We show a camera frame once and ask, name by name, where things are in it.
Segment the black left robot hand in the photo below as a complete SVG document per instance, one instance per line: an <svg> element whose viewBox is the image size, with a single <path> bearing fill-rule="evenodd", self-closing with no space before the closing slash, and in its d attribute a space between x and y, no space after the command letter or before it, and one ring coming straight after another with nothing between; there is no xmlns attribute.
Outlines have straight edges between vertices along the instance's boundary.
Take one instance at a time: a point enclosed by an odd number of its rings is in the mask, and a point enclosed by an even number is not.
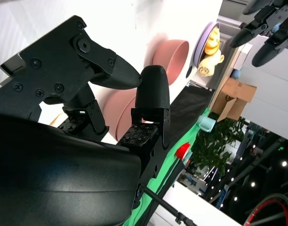
<svg viewBox="0 0 288 226"><path fill-rule="evenodd" d="M253 0L243 14L253 13L256 13L254 20L232 38L230 47L237 48L258 35L267 35L268 39L252 59L252 65L260 67L288 49L288 0Z"/></svg>

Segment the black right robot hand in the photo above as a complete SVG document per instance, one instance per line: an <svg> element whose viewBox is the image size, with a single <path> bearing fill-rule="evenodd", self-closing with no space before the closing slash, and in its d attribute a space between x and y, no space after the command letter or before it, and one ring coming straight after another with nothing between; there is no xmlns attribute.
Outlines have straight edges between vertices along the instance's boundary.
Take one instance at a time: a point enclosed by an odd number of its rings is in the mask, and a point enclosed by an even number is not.
<svg viewBox="0 0 288 226"><path fill-rule="evenodd" d="M139 73L85 28L72 16L1 65L0 226L120 226L166 158L166 71ZM90 84L136 89L116 145Z"/></svg>

